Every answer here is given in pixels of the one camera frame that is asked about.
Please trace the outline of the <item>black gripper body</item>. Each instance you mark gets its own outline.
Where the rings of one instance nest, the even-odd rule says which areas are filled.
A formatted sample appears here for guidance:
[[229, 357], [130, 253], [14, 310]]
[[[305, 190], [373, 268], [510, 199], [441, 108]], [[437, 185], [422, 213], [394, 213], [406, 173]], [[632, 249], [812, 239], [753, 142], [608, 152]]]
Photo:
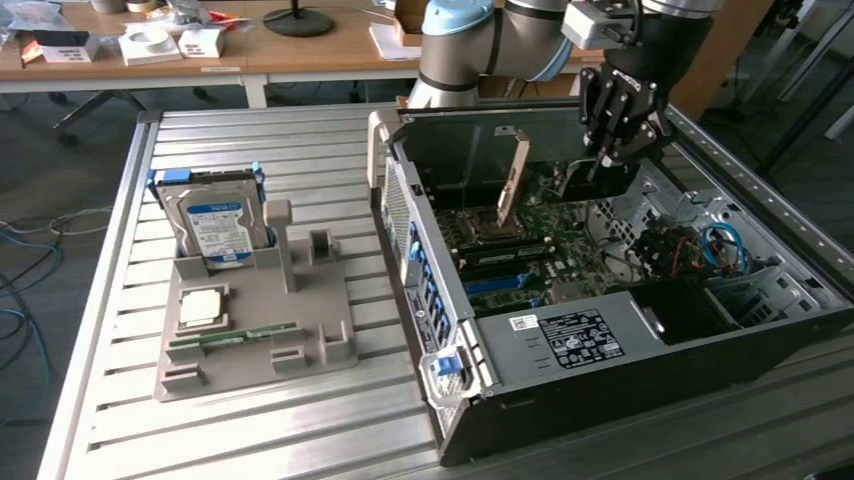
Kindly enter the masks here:
[[622, 47], [605, 53], [601, 88], [605, 88], [606, 76], [617, 69], [641, 83], [656, 83], [660, 95], [669, 98], [693, 64], [714, 21], [712, 17], [690, 19], [657, 14], [645, 15], [642, 23], [634, 44], [629, 42], [629, 27], [605, 27], [606, 37], [621, 40]]

